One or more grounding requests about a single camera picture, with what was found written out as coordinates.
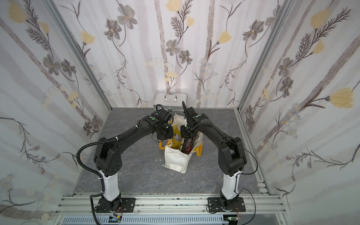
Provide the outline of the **white canvas bag yellow handles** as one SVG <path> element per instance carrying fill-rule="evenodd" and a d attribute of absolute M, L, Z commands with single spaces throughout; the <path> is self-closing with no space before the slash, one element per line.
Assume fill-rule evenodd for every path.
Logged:
<path fill-rule="evenodd" d="M 181 137 L 180 129 L 186 125 L 184 116 L 175 115 L 171 121 L 173 127 L 173 138 L 162 141 L 159 148 L 165 151 L 164 167 L 184 174 L 187 171 L 188 163 L 193 154 L 201 156 L 203 148 L 203 133 L 198 132 L 198 138 L 195 139 L 192 151 L 187 155 L 181 152 L 181 146 L 184 138 Z"/>

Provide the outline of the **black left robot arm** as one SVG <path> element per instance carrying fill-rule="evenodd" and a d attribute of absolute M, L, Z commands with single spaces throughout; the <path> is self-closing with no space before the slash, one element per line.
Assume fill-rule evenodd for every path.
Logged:
<path fill-rule="evenodd" d="M 122 154 L 145 136 L 157 134 L 160 141 L 173 137 L 170 122 L 173 116 L 165 109 L 144 116 L 131 129 L 113 138 L 101 138 L 94 156 L 96 172 L 102 191 L 95 212 L 115 212 L 123 206 L 118 187 L 118 172 L 122 167 Z"/>

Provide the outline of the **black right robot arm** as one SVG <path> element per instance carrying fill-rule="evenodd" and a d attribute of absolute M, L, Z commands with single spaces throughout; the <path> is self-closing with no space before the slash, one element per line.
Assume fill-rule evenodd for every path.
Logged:
<path fill-rule="evenodd" d="M 223 172 L 223 187 L 220 191 L 222 209 L 228 211 L 238 202 L 239 176 L 247 164 L 243 142 L 233 138 L 215 126 L 206 114 L 198 114 L 192 107 L 187 108 L 182 102 L 186 125 L 181 126 L 181 136 L 189 139 L 198 138 L 202 133 L 218 149 L 218 165 Z"/>

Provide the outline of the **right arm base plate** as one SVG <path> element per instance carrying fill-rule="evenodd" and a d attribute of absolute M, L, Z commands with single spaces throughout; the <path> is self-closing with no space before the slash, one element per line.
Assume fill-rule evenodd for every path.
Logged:
<path fill-rule="evenodd" d="M 207 203 L 209 213 L 246 211 L 244 200 L 241 197 L 235 197 L 232 200 L 227 200 L 224 197 L 209 197 Z"/>

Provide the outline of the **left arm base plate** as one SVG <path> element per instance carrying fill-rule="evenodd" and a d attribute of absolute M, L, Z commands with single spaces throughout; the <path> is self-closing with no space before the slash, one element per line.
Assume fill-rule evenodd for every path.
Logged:
<path fill-rule="evenodd" d="M 95 212 L 99 213 L 132 213 L 135 207 L 135 198 L 116 198 L 108 201 L 103 196 L 95 206 Z"/>

